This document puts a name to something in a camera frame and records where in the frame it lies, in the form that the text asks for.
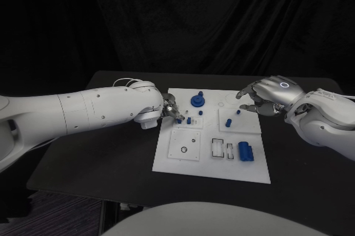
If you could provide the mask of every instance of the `black backdrop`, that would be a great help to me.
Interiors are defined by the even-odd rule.
[[[1,95],[80,90],[96,70],[329,77],[355,94],[355,0],[1,0],[0,10]],[[41,154],[0,174],[3,200]]]

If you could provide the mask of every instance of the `small blue piece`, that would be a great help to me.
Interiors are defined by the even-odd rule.
[[[238,147],[241,161],[254,161],[252,148],[248,142],[239,142]]]
[[[226,127],[231,126],[231,119],[226,120],[225,126],[226,126]]]
[[[205,104],[205,98],[203,98],[203,93],[202,91],[197,93],[196,96],[190,98],[190,104],[193,107],[200,107]]]

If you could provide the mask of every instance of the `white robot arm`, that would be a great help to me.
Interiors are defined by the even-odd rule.
[[[148,129],[166,116],[184,119],[173,95],[160,94],[147,81],[59,95],[0,96],[0,172],[49,139],[130,120]]]
[[[259,105],[241,105],[241,109],[265,116],[285,111],[290,123],[307,143],[327,146],[355,161],[355,102],[321,89],[304,93],[294,81],[271,76],[251,83],[236,94],[245,94]]]

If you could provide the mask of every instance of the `black table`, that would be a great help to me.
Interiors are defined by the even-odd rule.
[[[109,87],[121,77],[151,81],[160,92],[167,92],[167,88],[241,90],[259,79],[99,71],[86,88]],[[291,79],[304,91],[320,87],[340,93],[327,78]],[[151,172],[160,123],[141,130],[131,121],[59,138],[27,187],[141,206],[181,201],[231,204],[278,215],[327,233],[355,235],[355,162],[329,148],[308,145],[282,117],[258,118],[269,185]]]

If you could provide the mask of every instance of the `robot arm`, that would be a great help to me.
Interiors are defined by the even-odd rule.
[[[241,109],[265,116],[285,111],[284,121],[294,126],[303,140],[314,146],[330,147],[355,161],[355,103],[346,96],[321,89],[306,94],[297,83],[282,76],[249,84],[236,99],[245,94],[259,105],[241,105]]]
[[[166,116],[184,119],[173,95],[161,95],[147,81],[130,87],[105,87],[60,95],[0,96],[0,172],[49,139],[130,120],[148,129]],[[10,129],[8,120],[15,129]]]

